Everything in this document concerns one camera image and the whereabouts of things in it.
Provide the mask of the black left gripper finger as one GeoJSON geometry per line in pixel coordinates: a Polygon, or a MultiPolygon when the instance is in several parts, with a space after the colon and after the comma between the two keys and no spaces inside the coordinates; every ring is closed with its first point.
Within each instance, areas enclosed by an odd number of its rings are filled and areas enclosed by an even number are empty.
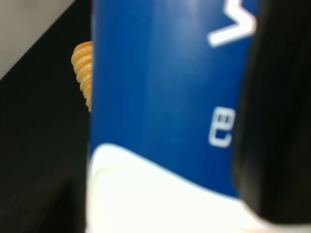
{"type": "Polygon", "coordinates": [[[311,3],[262,0],[234,127],[239,197],[276,224],[311,222],[311,3]]]}

